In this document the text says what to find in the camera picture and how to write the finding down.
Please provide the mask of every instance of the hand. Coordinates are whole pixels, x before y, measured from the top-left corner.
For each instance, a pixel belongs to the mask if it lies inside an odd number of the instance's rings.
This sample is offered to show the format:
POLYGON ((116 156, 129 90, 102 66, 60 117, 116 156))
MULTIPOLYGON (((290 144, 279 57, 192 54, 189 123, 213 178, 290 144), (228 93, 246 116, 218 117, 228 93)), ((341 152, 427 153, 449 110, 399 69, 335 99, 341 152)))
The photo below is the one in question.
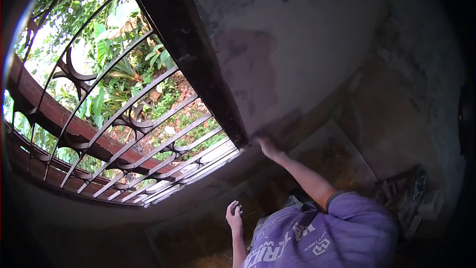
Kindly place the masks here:
POLYGON ((282 151, 277 149, 268 136, 258 136, 255 141, 261 146, 261 151, 265 156, 274 160, 282 151))
POLYGON ((227 208, 227 219, 228 224, 231 228, 231 234, 233 236, 243 236, 243 222, 241 221, 241 205, 239 201, 233 201, 227 208))

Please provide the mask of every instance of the vegetation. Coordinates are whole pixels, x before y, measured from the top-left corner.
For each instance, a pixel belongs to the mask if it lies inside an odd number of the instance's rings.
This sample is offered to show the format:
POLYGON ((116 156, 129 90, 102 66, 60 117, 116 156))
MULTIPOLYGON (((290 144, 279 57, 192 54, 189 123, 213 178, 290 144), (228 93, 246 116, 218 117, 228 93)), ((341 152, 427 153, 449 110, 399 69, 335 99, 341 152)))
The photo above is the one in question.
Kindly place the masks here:
MULTIPOLYGON (((36 4, 32 12, 36 24, 44 17, 45 11, 52 1, 39 0, 36 4)), ((41 85, 45 85, 51 69, 66 49, 73 35, 106 1, 59 0, 50 11, 45 24, 39 29, 25 65, 41 85)), ((87 24, 72 44, 74 68, 80 74, 101 74, 129 44, 139 39, 150 29, 145 15, 134 0, 113 0, 87 24)), ((19 57, 24 56, 26 52, 25 43, 28 42, 29 38, 30 35, 25 30, 15 47, 19 57)), ((173 66, 174 62, 160 40, 155 35, 147 38, 104 76, 103 80, 98 83, 92 90, 91 95, 80 106, 76 116, 90 122, 97 128, 102 128, 104 122, 110 116, 115 114, 131 98, 134 98, 145 86, 173 66)), ((47 92, 69 110, 74 110, 75 106, 79 104, 74 85, 65 78, 52 80, 47 85, 47 92)), ((126 115, 142 122, 156 120, 192 93, 192 87, 179 71, 140 98, 134 104, 134 108, 126 112, 126 115)), ((207 111, 205 105, 200 100, 196 100, 144 137, 134 148, 144 153, 151 151, 207 111)), ((5 93, 3 113, 6 119, 11 121, 12 101, 8 93, 5 93)), ((192 143, 217 126, 218 123, 212 118, 177 140, 176 144, 183 146, 192 143)), ((15 128, 27 138, 31 136, 31 127, 26 118, 20 113, 15 114, 15 128)), ((133 138, 131 136, 133 133, 128 127, 110 127, 107 134, 122 143, 130 141, 131 137, 133 138)), ((186 160, 190 156, 203 151, 224 137, 224 133, 212 137, 183 156, 181 160, 186 160)), ((54 145, 56 145, 56 141, 56 137, 36 126, 33 137, 35 144, 45 151, 51 152, 54 145)), ((78 157, 76 152, 70 148, 57 149, 55 156, 69 163, 72 163, 78 157)), ((154 157, 163 160, 168 156, 170 156, 170 153, 157 154, 154 157)), ((100 160, 86 156, 81 160, 80 167, 94 172, 101 164, 100 160)), ((112 169, 102 174, 103 176, 113 177, 119 172, 119 170, 112 169)))

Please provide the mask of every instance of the green foliage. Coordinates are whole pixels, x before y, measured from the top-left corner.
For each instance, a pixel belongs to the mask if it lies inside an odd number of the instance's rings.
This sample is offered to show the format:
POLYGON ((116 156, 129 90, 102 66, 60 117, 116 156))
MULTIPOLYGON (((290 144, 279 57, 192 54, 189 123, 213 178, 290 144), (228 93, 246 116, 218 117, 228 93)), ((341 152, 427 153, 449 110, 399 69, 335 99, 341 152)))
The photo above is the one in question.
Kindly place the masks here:
MULTIPOLYGON (((44 17, 44 12, 48 10, 52 1, 39 0, 34 7, 32 15, 37 24, 44 17)), ((37 66, 31 72, 35 78, 43 82, 47 80, 51 68, 46 69, 45 65, 52 67, 57 62, 61 52, 65 49, 66 44, 68 44, 73 35, 106 1, 58 1, 58 4, 51 9, 44 26, 41 28, 46 29, 45 31, 49 34, 44 37, 43 43, 40 46, 36 44, 37 40, 35 40, 33 50, 28 56, 29 62, 37 63, 37 66)), ((75 46, 85 46, 84 58, 89 67, 86 70, 90 70, 91 73, 101 74, 128 45, 139 39, 149 30, 150 25, 134 0, 113 0, 86 25, 79 38, 73 44, 73 49, 76 48, 75 46)), ((19 56, 22 56, 25 52, 23 46, 25 42, 26 32, 22 34, 15 46, 19 56)), ((76 116, 90 122, 97 128, 102 128, 104 122, 110 116, 116 114, 131 98, 137 96, 140 90, 172 67, 174 67, 174 61, 158 37, 155 35, 149 37, 146 41, 138 44, 126 57, 116 63, 104 75, 104 78, 79 107, 76 116)), ((72 111, 79 104, 76 89, 74 87, 60 87, 60 85, 57 79, 52 80, 47 87, 47 91, 56 101, 72 111)), ((142 106, 142 109, 139 109, 141 112, 134 114, 135 118, 138 119, 139 116, 143 116, 142 120, 156 120, 160 118, 180 100, 181 91, 178 89, 176 76, 166 79, 153 91, 140 98, 135 104, 135 107, 142 106)), ((10 122, 13 115, 12 103, 11 97, 6 94, 3 114, 10 122)), ((163 130, 165 126, 183 129, 202 116, 204 112, 203 110, 193 108, 188 108, 186 113, 180 111, 164 122, 158 130, 163 130)), ((30 138, 31 127, 26 117, 16 113, 15 118, 15 128, 25 135, 26 138, 30 138)), ((190 131, 184 139, 177 140, 176 145, 187 145, 217 126, 218 123, 215 119, 210 119, 206 124, 190 131)), ((159 134, 154 134, 152 145, 159 145, 166 140, 165 136, 159 136, 159 134)), ((183 156, 182 160, 186 160, 188 157, 205 150, 224 137, 224 133, 215 135, 195 147, 189 154, 183 156)), ((36 126, 33 138, 33 142, 36 145, 45 151, 51 152, 56 145, 56 141, 56 137, 43 128, 36 126)), ((68 163, 73 163, 79 157, 73 149, 66 147, 56 149, 55 156, 68 163)), ((170 156, 171 152, 164 152, 154 157, 163 160, 170 156)), ((85 155, 80 161, 79 167, 95 172, 102 163, 99 159, 85 155)), ((117 176, 119 172, 120 170, 111 169, 104 171, 101 175, 111 178, 117 176)), ((149 182, 151 180, 144 180, 138 187, 142 187, 149 182)))

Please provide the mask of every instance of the fingers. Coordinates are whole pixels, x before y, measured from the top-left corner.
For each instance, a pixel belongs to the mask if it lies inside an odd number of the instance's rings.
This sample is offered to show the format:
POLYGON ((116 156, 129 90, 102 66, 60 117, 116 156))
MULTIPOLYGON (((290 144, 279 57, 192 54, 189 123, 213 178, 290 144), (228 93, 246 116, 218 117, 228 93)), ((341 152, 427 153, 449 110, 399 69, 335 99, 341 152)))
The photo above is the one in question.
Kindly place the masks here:
POLYGON ((233 215, 235 213, 235 207, 239 204, 239 201, 235 200, 231 202, 230 205, 227 207, 227 214, 233 215))
POLYGON ((241 205, 239 205, 235 208, 235 216, 239 216, 241 213, 243 212, 241 211, 241 205))

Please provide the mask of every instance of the purple t-shirt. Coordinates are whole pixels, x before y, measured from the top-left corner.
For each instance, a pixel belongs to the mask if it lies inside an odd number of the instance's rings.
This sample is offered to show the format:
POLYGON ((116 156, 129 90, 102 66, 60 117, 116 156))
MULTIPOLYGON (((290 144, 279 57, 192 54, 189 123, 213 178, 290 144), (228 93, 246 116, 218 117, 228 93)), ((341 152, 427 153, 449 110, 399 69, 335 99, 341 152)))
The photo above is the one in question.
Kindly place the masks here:
POLYGON ((355 192, 329 199, 329 214, 296 205, 273 213, 241 267, 388 267, 398 235, 389 211, 355 192))

